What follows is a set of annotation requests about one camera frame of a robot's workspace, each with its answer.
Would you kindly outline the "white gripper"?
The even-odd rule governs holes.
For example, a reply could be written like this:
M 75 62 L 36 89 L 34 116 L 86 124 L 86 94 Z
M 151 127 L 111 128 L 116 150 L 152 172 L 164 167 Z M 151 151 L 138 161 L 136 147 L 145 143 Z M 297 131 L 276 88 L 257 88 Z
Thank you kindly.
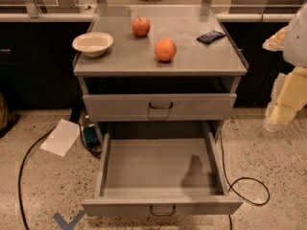
M 266 39 L 262 47 L 277 52 L 284 49 L 287 27 Z M 288 125 L 307 104 L 307 69 L 296 67 L 288 75 L 279 73 L 274 81 L 271 101 L 268 103 L 263 127 L 266 131 L 277 132 Z

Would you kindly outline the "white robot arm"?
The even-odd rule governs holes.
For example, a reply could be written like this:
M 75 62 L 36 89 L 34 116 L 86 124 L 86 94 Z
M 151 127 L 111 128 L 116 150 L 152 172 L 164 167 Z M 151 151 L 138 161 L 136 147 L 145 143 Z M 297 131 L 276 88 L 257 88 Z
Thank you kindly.
M 291 73 L 277 76 L 265 113 L 264 128 L 276 132 L 286 127 L 307 104 L 307 4 L 286 27 L 268 38 L 263 48 L 281 51 L 283 59 L 294 67 Z

